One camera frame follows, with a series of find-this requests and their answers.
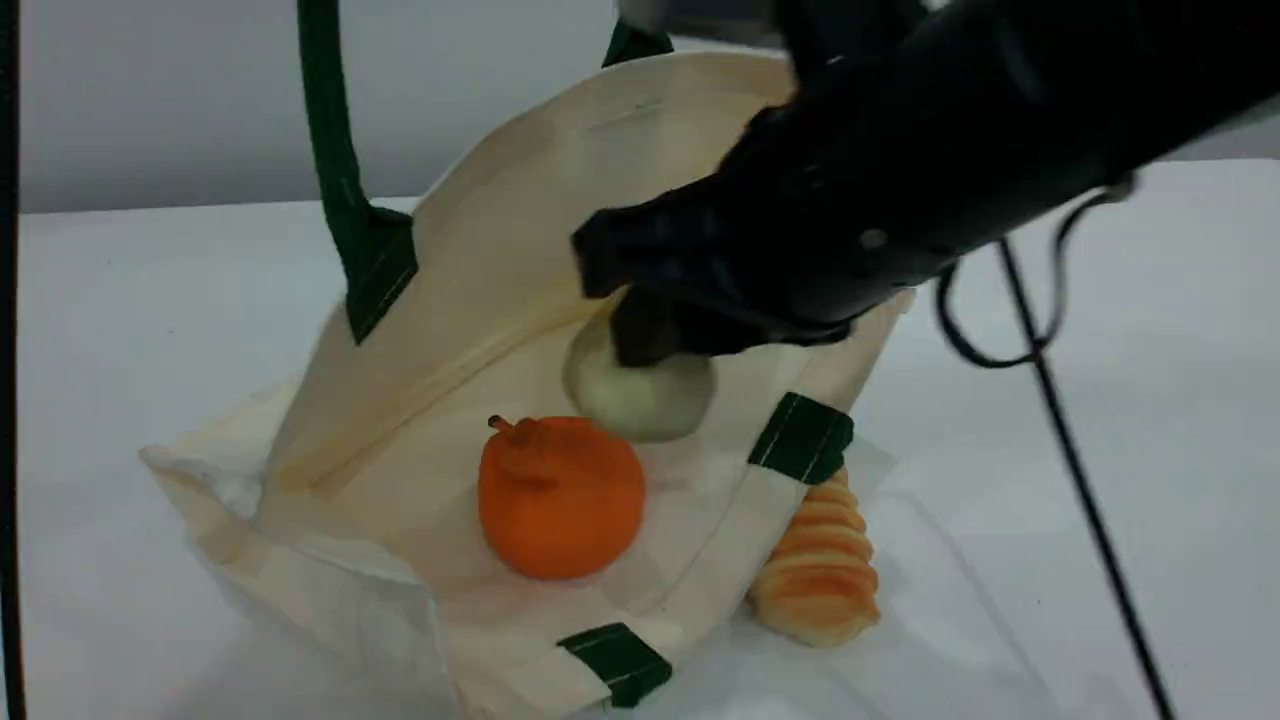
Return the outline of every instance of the white table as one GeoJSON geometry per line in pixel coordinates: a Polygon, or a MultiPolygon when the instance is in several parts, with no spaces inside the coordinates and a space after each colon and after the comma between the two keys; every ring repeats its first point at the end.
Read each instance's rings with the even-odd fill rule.
{"type": "MultiPolygon", "coordinates": [[[[1052,355],[1183,717],[1263,717],[1280,683],[1280,163],[1146,179],[1075,238],[1052,355]]],[[[1047,232],[1019,240],[1042,297],[1047,232]]],[[[134,455],[306,363],[342,287],[317,205],[37,215],[20,233],[32,717],[392,716],[296,638],[251,630],[134,455]]],[[[956,306],[1015,351],[992,255],[965,263],[956,306]]],[[[831,656],[737,623],[639,717],[1151,716],[1029,370],[964,365],[931,301],[854,413],[896,459],[864,495],[884,621],[831,656]]]]}

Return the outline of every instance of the green bag handle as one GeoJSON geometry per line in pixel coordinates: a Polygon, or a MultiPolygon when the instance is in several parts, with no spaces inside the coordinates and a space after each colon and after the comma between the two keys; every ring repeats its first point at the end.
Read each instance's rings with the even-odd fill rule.
{"type": "MultiPolygon", "coordinates": [[[[298,0],[298,47],[320,200],[347,277],[347,320],[360,345],[417,273],[413,219],[375,206],[360,184],[342,74],[338,0],[298,0]]],[[[620,20],[604,67],[671,50],[666,36],[620,20]]]]}

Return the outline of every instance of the toy orange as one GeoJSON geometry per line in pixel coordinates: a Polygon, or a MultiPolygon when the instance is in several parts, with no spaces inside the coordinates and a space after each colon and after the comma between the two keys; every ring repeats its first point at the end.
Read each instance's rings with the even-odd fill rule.
{"type": "Polygon", "coordinates": [[[590,575],[635,541],[644,471],[631,446],[586,418],[494,415],[480,457],[480,525],[512,570],[540,580],[590,575]]]}

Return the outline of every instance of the canvas tote bag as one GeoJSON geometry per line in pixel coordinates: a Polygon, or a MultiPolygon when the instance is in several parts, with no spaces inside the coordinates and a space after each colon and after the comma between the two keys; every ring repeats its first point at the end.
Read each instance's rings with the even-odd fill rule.
{"type": "Polygon", "coordinates": [[[486,135],[408,217],[360,188],[335,0],[298,9],[347,296],[303,373],[142,457],[215,573],[431,716],[635,706],[733,612],[806,488],[845,461],[846,413],[910,291],[841,343],[717,359],[701,428],[635,447],[635,544],[580,580],[517,575],[481,536],[476,471],[490,415],[573,414],[561,365],[599,304],[581,297],[570,234],[713,172],[753,114],[786,101],[788,68],[658,54],[663,38],[620,26],[609,59],[628,61],[486,135]]]}

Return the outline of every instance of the white onion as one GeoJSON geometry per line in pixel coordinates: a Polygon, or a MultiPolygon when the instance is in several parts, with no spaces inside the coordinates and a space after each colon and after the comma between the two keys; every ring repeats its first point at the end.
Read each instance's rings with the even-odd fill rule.
{"type": "Polygon", "coordinates": [[[716,369],[708,357],[673,355],[649,368],[618,365],[609,329],[613,302],[577,333],[564,357],[564,392],[600,429],[632,442],[667,442],[698,429],[716,369]]]}

